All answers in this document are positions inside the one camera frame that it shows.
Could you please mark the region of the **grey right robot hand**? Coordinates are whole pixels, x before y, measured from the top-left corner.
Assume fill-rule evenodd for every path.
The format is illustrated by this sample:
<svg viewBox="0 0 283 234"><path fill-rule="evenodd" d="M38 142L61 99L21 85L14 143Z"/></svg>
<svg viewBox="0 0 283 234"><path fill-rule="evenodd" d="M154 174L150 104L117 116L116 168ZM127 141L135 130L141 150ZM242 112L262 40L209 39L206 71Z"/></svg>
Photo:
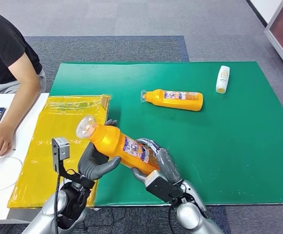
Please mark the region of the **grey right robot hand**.
<svg viewBox="0 0 283 234"><path fill-rule="evenodd" d="M172 185L179 183L182 180L176 165L166 149L162 148L154 140L148 138L139 138L137 141L151 149L157 159L159 169L154 170L147 176L138 168L132 168L131 170L135 179L144 183L146 187L157 179L163 179Z"/></svg>

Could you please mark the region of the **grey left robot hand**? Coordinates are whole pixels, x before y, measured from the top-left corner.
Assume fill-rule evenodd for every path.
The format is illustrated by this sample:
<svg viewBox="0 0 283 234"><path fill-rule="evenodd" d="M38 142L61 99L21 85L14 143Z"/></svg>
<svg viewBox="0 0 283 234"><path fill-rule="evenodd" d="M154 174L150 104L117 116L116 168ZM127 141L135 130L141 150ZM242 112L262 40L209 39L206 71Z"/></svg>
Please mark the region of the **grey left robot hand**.
<svg viewBox="0 0 283 234"><path fill-rule="evenodd" d="M98 151L92 142L89 142L79 159L78 172L89 180L98 180L117 168L121 162L121 157L108 156Z"/></svg>

